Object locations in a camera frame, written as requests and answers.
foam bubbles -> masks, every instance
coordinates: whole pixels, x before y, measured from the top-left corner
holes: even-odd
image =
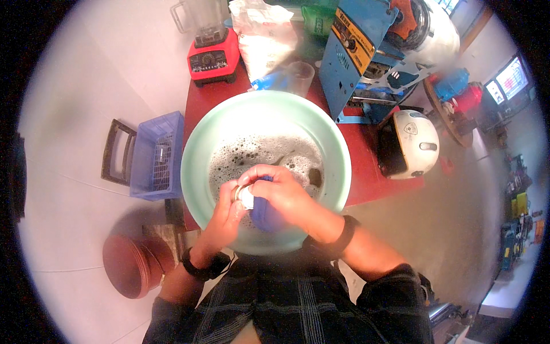
[[[240,133],[227,133],[214,150],[209,169],[214,199],[218,200],[223,183],[238,179],[259,163],[288,168],[311,197],[319,197],[324,180],[323,161],[308,133],[288,123],[255,123],[253,128],[243,127]],[[254,228],[248,215],[241,220],[241,226]]]

metal canister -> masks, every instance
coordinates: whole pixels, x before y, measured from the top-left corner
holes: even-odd
[[[254,196],[248,190],[250,184],[236,186],[231,191],[231,203],[240,200],[243,202],[244,209],[254,209]]]

white motorcycle helmet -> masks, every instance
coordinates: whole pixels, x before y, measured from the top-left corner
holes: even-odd
[[[378,166],[389,179],[424,175],[439,156],[439,137],[422,113],[401,110],[384,120],[378,130]]]

blue sponge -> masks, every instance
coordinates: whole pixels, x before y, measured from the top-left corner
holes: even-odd
[[[273,177],[263,176],[258,180],[273,182]],[[285,225],[280,212],[262,197],[254,197],[254,209],[250,212],[250,218],[254,226],[264,232],[277,232]]]

plaid shirt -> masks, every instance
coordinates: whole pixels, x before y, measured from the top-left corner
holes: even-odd
[[[195,309],[157,298],[143,343],[229,343],[250,320],[262,343],[433,343],[410,265],[368,282],[354,305],[340,271],[301,250],[239,254]]]

